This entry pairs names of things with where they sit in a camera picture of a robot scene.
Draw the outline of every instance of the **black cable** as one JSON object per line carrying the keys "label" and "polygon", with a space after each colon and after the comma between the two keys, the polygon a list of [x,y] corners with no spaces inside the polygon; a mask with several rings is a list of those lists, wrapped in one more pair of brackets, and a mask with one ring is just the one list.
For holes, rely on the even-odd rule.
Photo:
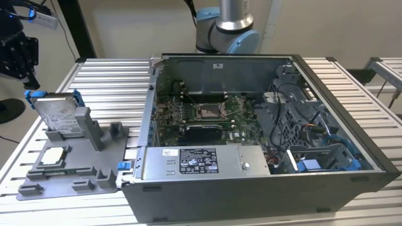
{"label": "black cable", "polygon": [[385,87],[385,84],[387,84],[387,81],[383,82],[383,85],[382,85],[382,87],[381,87],[381,89],[379,89],[379,91],[378,91],[378,94],[377,94],[377,98],[379,97],[379,94],[381,94],[381,92],[382,92],[382,89],[383,89],[383,87]]}
{"label": "black cable", "polygon": [[[276,91],[278,91],[279,93],[282,93],[287,98],[288,98],[288,95],[287,95],[286,93],[283,93],[283,92],[279,90],[280,87],[282,87],[283,85],[291,85],[291,86],[295,86],[295,87],[298,87],[298,88],[301,89],[301,91],[303,92],[303,88],[302,88],[301,86],[298,86],[296,84],[290,83],[290,82],[282,83],[280,86],[276,88]],[[303,118],[306,121],[310,121],[311,116],[310,116],[310,117],[309,117],[309,116],[305,116],[303,113],[301,112],[301,110],[298,109],[296,105],[294,105],[294,107],[295,107],[296,113],[302,116],[302,118]]]}
{"label": "black cable", "polygon": [[43,0],[43,2],[40,3],[40,5],[43,6],[45,4],[47,0]]}
{"label": "black cable", "polygon": [[278,89],[276,89],[276,97],[278,97],[278,109],[276,109],[276,116],[275,116],[275,122],[274,122],[274,127],[271,129],[271,133],[270,133],[270,142],[271,142],[271,145],[278,149],[278,151],[282,151],[283,152],[283,149],[280,147],[280,145],[276,145],[274,143],[274,140],[272,140],[272,137],[274,137],[274,132],[275,132],[275,129],[278,127],[278,123],[279,123],[279,118],[280,118],[280,98],[279,98],[279,93],[278,93]]}
{"label": "black cable", "polygon": [[61,29],[63,29],[63,31],[64,31],[64,37],[65,37],[65,41],[67,41],[67,45],[68,45],[68,48],[69,48],[71,54],[73,55],[73,60],[76,60],[76,56],[75,56],[75,53],[73,53],[73,49],[71,48],[69,41],[68,41],[68,38],[67,38],[67,32],[65,32],[65,29],[64,29],[63,23],[61,23],[61,21],[60,21],[60,18],[59,18],[57,12],[56,12],[56,7],[55,7],[55,5],[53,5],[53,0],[51,0],[51,4],[52,4],[52,8],[53,8],[53,11],[55,11],[56,17],[57,17],[59,24],[60,24],[60,26],[61,26]]}
{"label": "black cable", "polygon": [[4,139],[4,140],[8,140],[8,141],[11,141],[11,142],[13,142],[13,143],[16,143],[16,144],[19,144],[19,141],[11,140],[11,139],[8,139],[8,138],[5,138],[5,137],[3,137],[3,136],[0,136],[0,138]]}
{"label": "black cable", "polygon": [[196,27],[196,22],[195,22],[195,18],[196,18],[196,11],[195,11],[195,6],[194,6],[194,2],[192,0],[184,0],[188,8],[190,8],[190,12],[191,12],[191,18],[192,18],[192,22],[194,22],[194,26]]}

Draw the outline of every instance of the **warning label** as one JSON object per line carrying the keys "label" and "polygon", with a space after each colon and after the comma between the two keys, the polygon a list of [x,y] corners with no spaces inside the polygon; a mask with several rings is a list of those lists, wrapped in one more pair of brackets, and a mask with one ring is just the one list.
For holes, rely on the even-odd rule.
{"label": "warning label", "polygon": [[216,149],[180,149],[180,173],[219,173]]}
{"label": "warning label", "polygon": [[51,114],[48,120],[60,134],[81,132],[73,114]]}

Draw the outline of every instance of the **white wall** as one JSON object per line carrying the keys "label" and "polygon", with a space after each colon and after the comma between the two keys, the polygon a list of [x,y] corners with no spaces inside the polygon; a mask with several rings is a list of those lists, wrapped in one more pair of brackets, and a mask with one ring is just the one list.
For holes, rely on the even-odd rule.
{"label": "white wall", "polygon": [[370,57],[402,56],[402,0],[279,0],[270,53],[335,57],[362,68]]}
{"label": "white wall", "polygon": [[[195,0],[196,10],[218,0]],[[195,27],[183,0],[80,0],[97,57],[148,57],[195,51]],[[263,33],[271,0],[251,0],[254,28]]]}
{"label": "white wall", "polygon": [[[53,0],[55,7],[60,16],[61,23],[67,29],[68,37],[69,31],[65,25],[64,17],[59,8],[57,1]],[[36,37],[39,39],[39,66],[36,66],[36,78],[41,85],[40,89],[47,91],[55,91],[72,68],[75,59],[67,46],[64,33],[59,25],[57,30],[53,31],[36,24],[23,22],[24,33],[28,37]],[[72,48],[77,56],[73,40],[71,39]],[[5,98],[23,98],[25,89],[23,83],[16,80],[8,80],[0,78],[0,99]]]}

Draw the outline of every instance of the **wire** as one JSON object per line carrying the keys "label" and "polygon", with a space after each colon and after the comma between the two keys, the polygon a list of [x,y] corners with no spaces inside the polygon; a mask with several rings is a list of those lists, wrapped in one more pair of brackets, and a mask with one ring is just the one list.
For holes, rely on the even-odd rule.
{"label": "wire", "polygon": [[43,0],[43,2],[40,3],[40,5],[43,6],[45,4],[47,0]]}
{"label": "wire", "polygon": [[67,41],[67,45],[68,45],[68,48],[69,48],[71,54],[73,55],[73,60],[76,60],[76,56],[75,56],[75,53],[73,53],[73,49],[71,48],[71,45],[69,45],[69,41],[68,41],[68,37],[67,37],[67,32],[65,32],[65,29],[64,29],[63,23],[61,23],[61,21],[60,21],[59,15],[57,15],[57,11],[56,11],[56,7],[55,7],[55,4],[53,4],[53,0],[51,0],[51,5],[52,5],[52,8],[53,8],[53,11],[55,11],[56,17],[57,17],[59,24],[60,24],[60,26],[61,26],[61,29],[63,29],[63,32],[64,32],[64,37],[65,37],[65,41]]}
{"label": "wire", "polygon": [[379,91],[378,91],[378,94],[377,94],[377,98],[379,97],[379,94],[381,94],[381,92],[382,92],[382,89],[383,89],[383,87],[385,87],[385,84],[387,84],[387,81],[383,82],[383,85],[382,85],[382,87],[381,87],[381,89],[379,89]]}
{"label": "wire", "polygon": [[[301,91],[303,92],[303,88],[299,87],[296,84],[290,83],[290,82],[282,83],[280,86],[276,88],[276,92],[282,93],[288,99],[290,99],[288,95],[287,95],[284,92],[282,92],[282,91],[279,90],[280,87],[282,87],[283,85],[296,86],[296,87],[301,89]],[[303,113],[301,112],[299,108],[296,107],[296,105],[294,105],[294,107],[295,107],[296,113],[302,116],[302,118],[303,118],[306,121],[310,121],[310,118],[311,118],[313,116],[310,116],[310,117],[309,117],[309,116],[305,116]]]}
{"label": "wire", "polygon": [[353,148],[353,146],[351,146],[349,140],[347,140],[347,139],[343,139],[343,138],[339,137],[338,135],[327,136],[327,137],[322,140],[322,142],[321,142],[322,146],[326,146],[327,140],[331,139],[331,138],[337,138],[338,140],[341,140],[341,141],[343,142],[343,144],[346,144],[347,149],[349,149],[349,150],[353,152],[353,154],[354,154],[354,148]]}
{"label": "wire", "polygon": [[174,104],[174,102],[170,102],[170,104],[174,105],[174,106],[176,107],[176,109],[178,109],[178,111],[179,111],[179,114],[180,114],[180,108],[179,108],[179,106],[176,106],[176,105]]}
{"label": "wire", "polygon": [[8,141],[11,141],[11,142],[13,142],[13,143],[16,143],[16,144],[19,144],[19,141],[11,140],[11,139],[8,139],[8,138],[5,138],[5,137],[3,137],[3,136],[0,136],[0,138],[4,139],[4,140],[8,140]]}
{"label": "wire", "polygon": [[271,133],[270,133],[270,142],[271,142],[271,145],[272,145],[279,151],[283,151],[280,145],[276,145],[276,144],[274,143],[274,139],[272,139],[272,137],[274,137],[274,132],[275,132],[275,129],[276,129],[278,123],[279,123],[279,118],[280,118],[280,107],[282,107],[278,89],[276,89],[276,97],[278,97],[278,109],[276,109],[276,116],[275,116],[275,121],[274,121],[274,127],[272,127]]}
{"label": "wire", "polygon": [[190,12],[191,12],[191,18],[192,18],[192,22],[194,22],[194,26],[196,27],[196,22],[195,22],[195,18],[196,18],[196,11],[195,11],[195,6],[194,6],[194,2],[192,0],[184,0],[188,8],[190,8]]}

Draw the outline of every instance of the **metal rail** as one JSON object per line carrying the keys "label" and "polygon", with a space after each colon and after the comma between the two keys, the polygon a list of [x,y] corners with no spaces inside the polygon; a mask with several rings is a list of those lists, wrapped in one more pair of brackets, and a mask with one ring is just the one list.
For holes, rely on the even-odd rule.
{"label": "metal rail", "polygon": [[397,90],[402,91],[402,58],[373,57],[365,68],[373,69]]}
{"label": "metal rail", "polygon": [[[307,64],[327,84],[366,133],[402,171],[402,122],[373,94],[346,72],[338,62],[306,58]],[[122,121],[130,126],[126,159],[136,157],[138,133],[142,122],[148,60],[88,59],[76,64],[57,91],[79,88],[91,116],[107,125]],[[136,224],[122,192],[56,199],[17,201],[15,194],[27,171],[36,161],[47,136],[40,119],[33,123],[21,144],[0,171],[0,224],[36,225],[61,219],[63,225]],[[204,222],[178,224],[200,226]],[[365,226],[402,224],[402,177],[379,192],[359,195],[337,213],[212,221],[208,225]]]}

